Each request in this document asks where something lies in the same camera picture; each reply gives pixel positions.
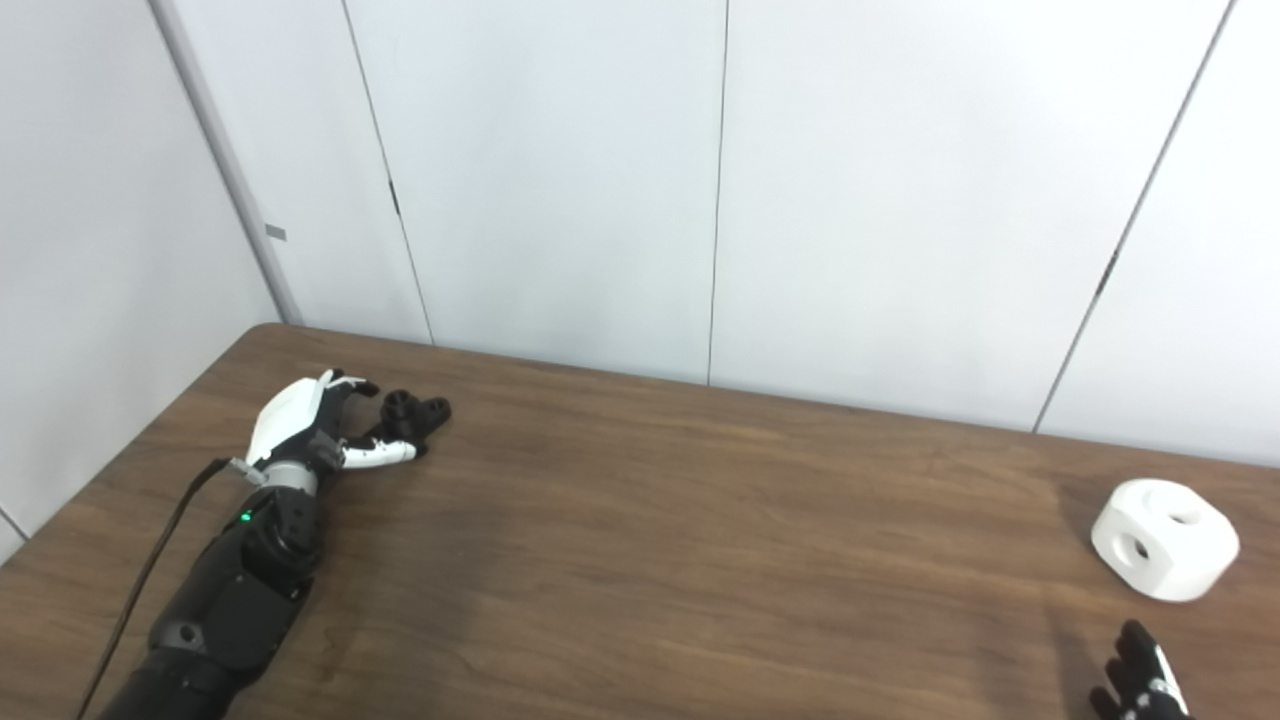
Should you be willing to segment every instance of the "vertical seam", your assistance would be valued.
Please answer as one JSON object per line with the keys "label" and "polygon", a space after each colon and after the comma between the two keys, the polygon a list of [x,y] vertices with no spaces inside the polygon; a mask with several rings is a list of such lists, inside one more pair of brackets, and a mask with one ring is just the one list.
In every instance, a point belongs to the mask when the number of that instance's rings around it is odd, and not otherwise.
{"label": "vertical seam", "polygon": [[1183,95],[1183,102],[1178,106],[1178,113],[1174,114],[1174,122],[1169,126],[1169,132],[1165,133],[1165,142],[1160,146],[1160,152],[1156,154],[1156,160],[1151,165],[1151,172],[1147,173],[1147,181],[1143,183],[1142,191],[1138,192],[1138,200],[1134,202],[1133,210],[1129,213],[1129,219],[1125,222],[1124,229],[1120,231],[1120,240],[1116,242],[1116,249],[1111,252],[1107,266],[1102,272],[1102,279],[1098,282],[1098,287],[1093,292],[1093,297],[1089,300],[1089,306],[1085,309],[1084,316],[1080,319],[1080,325],[1075,329],[1075,337],[1071,338],[1071,345],[1066,348],[1066,356],[1062,357],[1062,364],[1057,369],[1057,375],[1053,377],[1053,384],[1048,388],[1044,404],[1041,405],[1039,414],[1036,415],[1036,424],[1032,425],[1033,433],[1039,432],[1041,424],[1044,421],[1044,415],[1048,413],[1048,407],[1053,402],[1053,397],[1057,395],[1057,388],[1062,384],[1066,369],[1071,364],[1071,359],[1075,357],[1075,350],[1080,345],[1080,338],[1084,337],[1084,329],[1093,318],[1093,311],[1098,306],[1102,291],[1111,281],[1111,272],[1116,266],[1116,260],[1119,260],[1120,252],[1129,241],[1129,233],[1133,231],[1134,222],[1138,219],[1138,214],[1142,213],[1142,206],[1147,201],[1147,195],[1151,192],[1151,186],[1156,179],[1156,174],[1165,163],[1165,156],[1169,154],[1169,149],[1174,142],[1174,136],[1178,135],[1178,128],[1183,124],[1183,117],[1187,115],[1187,109],[1190,106],[1192,97],[1196,95],[1196,88],[1199,87],[1199,81],[1204,76],[1204,68],[1208,67],[1210,59],[1213,56],[1213,50],[1217,47],[1219,38],[1222,37],[1222,29],[1226,28],[1226,20],[1231,17],[1231,10],[1234,8],[1235,0],[1228,0],[1226,8],[1222,10],[1222,17],[1219,19],[1217,27],[1213,29],[1213,36],[1210,38],[1208,46],[1204,49],[1204,56],[1201,58],[1199,67],[1196,68],[1196,74],[1192,76],[1192,82],[1187,86],[1187,94]]}
{"label": "vertical seam", "polygon": [[174,29],[172,26],[180,26],[182,20],[160,6],[160,0],[147,0],[147,8],[151,10],[151,19],[156,23],[156,29],[160,32],[160,40],[169,53],[169,60],[173,63],[178,83],[182,85],[183,94],[187,96],[187,105],[196,118],[196,126],[200,127],[200,133],[205,137],[205,146],[214,160],[218,177],[223,181],[223,187],[227,190],[232,210],[239,220],[241,229],[244,231],[244,241],[248,243],[250,252],[257,263],[257,272],[262,275],[262,284],[266,286],[266,292],[275,306],[275,313],[287,324],[306,325],[302,313],[288,290],[288,283],[283,278],[276,277],[274,270],[275,264],[268,259],[268,254],[271,251],[264,247],[259,236],[260,228],[257,220],[252,210],[247,206],[246,196],[251,196],[251,192],[247,187],[241,187],[236,182],[234,172],[229,167],[233,160],[228,158],[234,151],[229,147],[223,147],[218,140],[218,133],[212,127],[214,120],[210,118],[212,110],[205,106],[205,101],[200,94],[201,83],[195,77],[198,70],[188,67],[180,49],[182,44],[174,37],[180,31]]}
{"label": "vertical seam", "polygon": [[[374,136],[378,137],[378,151],[383,158],[383,170],[387,173],[387,182],[392,187],[396,178],[392,177],[392,165],[387,160],[387,143],[383,142],[383,129],[378,124],[378,111],[374,109],[374,94],[369,90],[369,77],[365,74],[365,59],[360,55],[360,42],[356,41],[356,26],[351,22],[351,10],[347,9],[347,0],[342,0],[342,14],[347,19],[347,35],[351,37],[351,49],[356,53],[356,67],[360,69],[360,82],[365,86],[365,101],[369,104],[369,117],[374,122]],[[399,222],[401,240],[404,241],[404,252],[408,255],[408,269],[413,273],[413,286],[417,291],[417,302],[422,307],[422,320],[426,322],[426,337],[435,345],[435,332],[431,331],[431,315],[426,311],[426,297],[422,295],[422,278],[417,274],[417,263],[413,260],[413,247],[408,242],[408,231],[404,229],[404,213],[397,208],[396,220]]]}
{"label": "vertical seam", "polygon": [[710,318],[707,323],[707,386],[712,384],[712,352],[716,343],[716,275],[719,264],[719,200],[724,176],[724,86],[728,81],[728,5],[724,0],[724,50],[721,58],[721,118],[719,138],[716,149],[716,224],[712,233],[712,302]]}

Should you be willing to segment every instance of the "wood grain tabletop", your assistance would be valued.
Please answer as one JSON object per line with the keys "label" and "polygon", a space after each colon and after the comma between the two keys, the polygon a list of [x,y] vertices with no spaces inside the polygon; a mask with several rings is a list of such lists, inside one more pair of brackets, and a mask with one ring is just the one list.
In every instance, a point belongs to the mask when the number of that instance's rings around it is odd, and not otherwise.
{"label": "wood grain tabletop", "polygon": [[[0,716],[70,716],[188,479],[330,366],[453,420],[426,459],[337,480],[312,598],[233,719],[1083,720],[1126,618],[1199,720],[1280,705],[1277,470],[264,325],[0,569]],[[1088,548],[1138,477],[1235,523],[1202,601],[1144,598]],[[247,492],[197,497],[96,707]]]}

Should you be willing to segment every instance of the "white wall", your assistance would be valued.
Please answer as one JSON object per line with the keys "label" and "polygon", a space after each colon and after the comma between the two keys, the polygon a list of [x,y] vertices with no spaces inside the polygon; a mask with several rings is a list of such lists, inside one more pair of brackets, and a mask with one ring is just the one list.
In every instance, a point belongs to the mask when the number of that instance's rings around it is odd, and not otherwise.
{"label": "white wall", "polygon": [[6,3],[0,97],[0,507],[29,534],[276,313],[145,3]]}
{"label": "white wall", "polygon": [[712,383],[1030,429],[1224,5],[733,3]]}
{"label": "white wall", "polygon": [[357,0],[440,345],[705,382],[723,0]]}
{"label": "white wall", "polygon": [[1277,37],[1238,1],[1042,432],[1280,465]]}
{"label": "white wall", "polygon": [[342,3],[156,1],[296,320],[430,342]]}

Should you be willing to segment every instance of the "robotic arm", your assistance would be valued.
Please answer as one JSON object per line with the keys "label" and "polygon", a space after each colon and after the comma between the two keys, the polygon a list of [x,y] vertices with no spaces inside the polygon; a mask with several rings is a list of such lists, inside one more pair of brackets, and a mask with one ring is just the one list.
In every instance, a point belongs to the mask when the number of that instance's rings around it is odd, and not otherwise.
{"label": "robotic arm", "polygon": [[146,659],[100,720],[218,720],[262,675],[311,592],[326,480],[421,457],[426,437],[449,419],[443,397],[420,401],[401,389],[387,395],[367,433],[340,437],[347,398],[378,392],[334,369],[266,404],[246,459],[230,461],[256,489],[196,560],[152,625]]}

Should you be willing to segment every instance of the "black robotic finger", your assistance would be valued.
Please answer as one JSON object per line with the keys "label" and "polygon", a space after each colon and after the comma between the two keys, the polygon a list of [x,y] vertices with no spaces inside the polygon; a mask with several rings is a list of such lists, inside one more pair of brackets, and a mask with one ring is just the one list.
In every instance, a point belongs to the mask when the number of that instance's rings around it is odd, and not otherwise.
{"label": "black robotic finger", "polygon": [[387,393],[379,411],[380,421],[365,433],[366,438],[402,439],[426,451],[425,439],[449,420],[453,411],[443,397],[419,400],[404,389]]}
{"label": "black robotic finger", "polygon": [[364,397],[378,397],[378,393],[383,392],[381,388],[369,380],[356,383],[351,391]]}
{"label": "black robotic finger", "polygon": [[1164,679],[1164,670],[1156,659],[1156,639],[1142,623],[1129,620],[1124,624],[1120,638],[1116,639],[1116,653],[1134,676],[1143,680]]}
{"label": "black robotic finger", "polygon": [[1106,688],[1093,688],[1089,692],[1089,705],[1093,706],[1100,720],[1120,720],[1120,703],[1111,697]]}
{"label": "black robotic finger", "polygon": [[1107,661],[1106,671],[1107,679],[1111,680],[1111,687],[1115,688],[1116,694],[1120,697],[1120,702],[1133,705],[1143,691],[1138,678],[1134,676],[1124,662],[1116,659]]}

